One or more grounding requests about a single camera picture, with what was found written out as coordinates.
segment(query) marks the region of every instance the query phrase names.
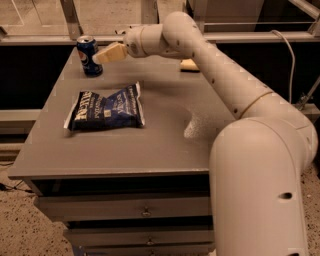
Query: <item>soda can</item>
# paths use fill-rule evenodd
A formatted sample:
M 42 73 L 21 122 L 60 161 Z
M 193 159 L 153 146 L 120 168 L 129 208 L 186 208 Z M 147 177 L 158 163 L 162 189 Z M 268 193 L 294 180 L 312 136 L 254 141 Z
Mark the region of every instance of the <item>soda can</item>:
M 92 60 L 92 56 L 98 52 L 98 44 L 93 36 L 80 36 L 77 39 L 77 49 L 84 73 L 87 76 L 101 75 L 103 71 L 102 65 L 98 65 Z

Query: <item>sponge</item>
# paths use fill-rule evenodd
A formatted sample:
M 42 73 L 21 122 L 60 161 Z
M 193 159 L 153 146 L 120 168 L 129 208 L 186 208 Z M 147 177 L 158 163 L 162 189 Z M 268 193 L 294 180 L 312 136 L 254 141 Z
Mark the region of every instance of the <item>sponge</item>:
M 200 72 L 192 59 L 182 60 L 180 63 L 180 70 L 182 72 Z

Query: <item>gray table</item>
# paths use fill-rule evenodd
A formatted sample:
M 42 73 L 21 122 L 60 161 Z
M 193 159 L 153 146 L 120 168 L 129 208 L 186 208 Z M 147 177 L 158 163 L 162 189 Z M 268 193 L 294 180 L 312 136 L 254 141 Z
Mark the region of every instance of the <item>gray table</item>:
M 209 153 L 233 117 L 202 74 L 182 73 L 179 63 L 128 57 L 87 78 L 75 49 L 9 170 L 88 253 L 198 254 L 214 247 Z M 79 91 L 108 96 L 136 81 L 144 128 L 63 128 Z

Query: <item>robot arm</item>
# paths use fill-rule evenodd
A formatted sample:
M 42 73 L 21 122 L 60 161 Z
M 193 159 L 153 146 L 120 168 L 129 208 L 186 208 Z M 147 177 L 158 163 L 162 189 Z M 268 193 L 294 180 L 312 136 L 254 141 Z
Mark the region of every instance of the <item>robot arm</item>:
M 238 120 L 210 157 L 217 255 L 308 255 L 300 175 L 317 149 L 312 123 L 206 41 L 185 13 L 130 29 L 124 45 L 132 57 L 191 58 Z

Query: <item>cable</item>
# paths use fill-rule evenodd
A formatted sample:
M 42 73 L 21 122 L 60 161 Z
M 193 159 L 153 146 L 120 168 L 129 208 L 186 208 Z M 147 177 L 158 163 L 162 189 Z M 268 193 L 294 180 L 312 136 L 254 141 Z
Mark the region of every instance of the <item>cable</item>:
M 289 51 L 291 53 L 291 57 L 292 57 L 292 66 L 291 66 L 291 74 L 290 74 L 290 81 L 289 81 L 289 103 L 292 103 L 292 80 L 293 80 L 293 73 L 294 73 L 294 68 L 296 65 L 296 57 L 294 56 L 292 47 L 289 43 L 289 41 L 287 40 L 287 38 L 285 38 L 285 36 L 279 32 L 278 30 L 271 30 L 271 32 L 279 37 L 281 37 L 285 43 L 287 44 Z
M 11 191 L 11 190 L 19 190 L 19 191 L 23 191 L 26 193 L 33 193 L 33 191 L 31 189 L 20 189 L 17 188 L 18 185 L 21 184 L 22 181 L 20 181 L 16 186 L 12 187 L 3 183 L 0 183 L 0 191 Z
M 13 162 L 8 164 L 0 164 L 0 166 L 9 166 L 9 165 L 13 165 Z

